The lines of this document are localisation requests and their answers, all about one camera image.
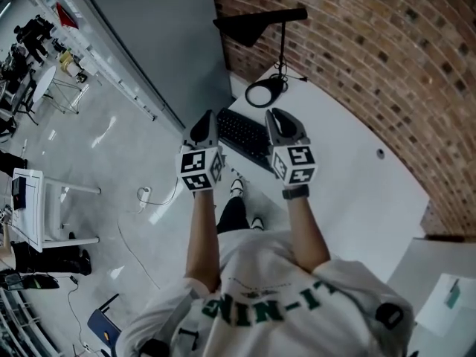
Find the blue chair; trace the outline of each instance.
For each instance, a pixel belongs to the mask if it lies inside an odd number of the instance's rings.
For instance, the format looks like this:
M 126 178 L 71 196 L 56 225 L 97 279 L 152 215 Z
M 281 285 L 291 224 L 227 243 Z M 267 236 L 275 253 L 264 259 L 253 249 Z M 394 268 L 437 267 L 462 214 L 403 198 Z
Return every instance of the blue chair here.
M 96 309 L 88 320 L 89 329 L 111 350 L 114 350 L 114 346 L 120 335 L 120 329 L 109 320 L 106 316 L 106 312 L 109 310 L 109 304 L 117 296 L 119 296 L 119 294 L 114 295 Z

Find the socket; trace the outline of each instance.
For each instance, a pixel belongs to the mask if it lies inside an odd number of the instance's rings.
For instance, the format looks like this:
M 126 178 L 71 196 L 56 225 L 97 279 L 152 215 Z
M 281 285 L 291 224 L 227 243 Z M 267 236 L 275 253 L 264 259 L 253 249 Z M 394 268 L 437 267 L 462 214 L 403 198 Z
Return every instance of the socket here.
M 149 197 L 150 194 L 152 193 L 152 188 L 151 187 L 143 187 L 142 188 L 142 197 L 141 197 L 141 202 L 139 203 L 139 206 L 141 208 L 145 208 L 147 206 L 147 202 L 149 202 Z

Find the lamp base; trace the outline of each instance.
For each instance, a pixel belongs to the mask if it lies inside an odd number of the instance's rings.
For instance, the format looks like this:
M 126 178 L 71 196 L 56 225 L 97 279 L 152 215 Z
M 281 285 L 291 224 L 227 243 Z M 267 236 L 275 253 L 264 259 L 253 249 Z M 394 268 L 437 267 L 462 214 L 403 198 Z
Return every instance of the lamp base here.
M 249 93 L 252 89 L 255 87 L 264 87 L 269 91 L 271 94 L 271 97 L 269 98 L 269 101 L 264 103 L 264 104 L 256 104 L 251 102 Z M 264 109 L 265 107 L 269 107 L 271 104 L 274 103 L 274 101 L 281 95 L 282 92 L 286 90 L 286 81 L 283 79 L 283 77 L 279 77 L 276 75 L 276 77 L 270 77 L 265 80 L 259 80 L 255 83 L 252 83 L 250 86 L 245 91 L 245 98 L 246 101 L 253 107 L 256 107 L 257 109 Z

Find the fiducial marker cube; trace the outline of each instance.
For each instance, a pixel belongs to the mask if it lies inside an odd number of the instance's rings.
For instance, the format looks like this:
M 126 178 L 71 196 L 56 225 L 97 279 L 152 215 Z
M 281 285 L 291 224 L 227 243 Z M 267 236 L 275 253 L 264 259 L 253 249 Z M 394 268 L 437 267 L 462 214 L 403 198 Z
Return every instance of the fiducial marker cube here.
M 271 166 L 286 186 L 309 184 L 318 170 L 311 147 L 301 144 L 274 147 Z
M 177 176 L 193 192 L 213 189 L 224 166 L 220 146 L 179 153 L 176 156 Z

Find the floor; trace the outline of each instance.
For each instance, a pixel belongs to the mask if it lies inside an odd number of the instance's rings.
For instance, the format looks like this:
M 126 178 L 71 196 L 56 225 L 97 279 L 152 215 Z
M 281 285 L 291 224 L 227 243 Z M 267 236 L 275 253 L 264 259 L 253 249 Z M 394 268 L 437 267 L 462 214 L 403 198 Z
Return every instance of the floor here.
M 36 78 L 54 62 L 50 57 Z M 65 356 L 74 355 L 73 344 L 78 353 L 83 351 L 80 338 L 93 350 L 103 346 L 86 322 L 111 296 L 120 294 L 108 316 L 124 328 L 160 288 L 183 275 L 193 205 L 192 195 L 178 184 L 168 205 L 147 205 L 142 213 L 134 214 L 139 211 L 139 187 L 152 188 L 152 202 L 165 202 L 172 196 L 176 183 L 174 157 L 180 138 L 148 120 L 103 78 L 90 77 L 83 88 L 86 85 L 78 115 L 63 114 L 43 102 L 35 115 L 39 126 L 26 116 L 18 117 L 17 133 L 1 147 L 15 155 L 23 153 L 31 169 L 42 170 L 48 177 L 102 190 L 100 195 L 64 192 L 65 229 L 62 234 L 51 234 L 54 239 L 65 239 L 73 231 L 77 237 L 100 238 L 98 244 L 86 246 L 93 273 L 88 277 L 77 275 L 79 289 L 70 294 L 81 335 L 68 306 L 68 293 L 75 288 L 68 274 L 58 279 L 59 289 L 25 292 L 46 332 Z M 53 93 L 60 98 L 57 91 Z M 236 173 L 227 168 L 215 190 L 217 218 L 235 178 Z M 2 176 L 0 189 L 6 186 Z M 248 213 L 250 219 L 258 213 L 267 228 L 288 227 L 284 211 L 253 187 L 247 186 L 246 190 L 245 201 L 253 208 Z M 118 226 L 150 277 L 128 251 Z

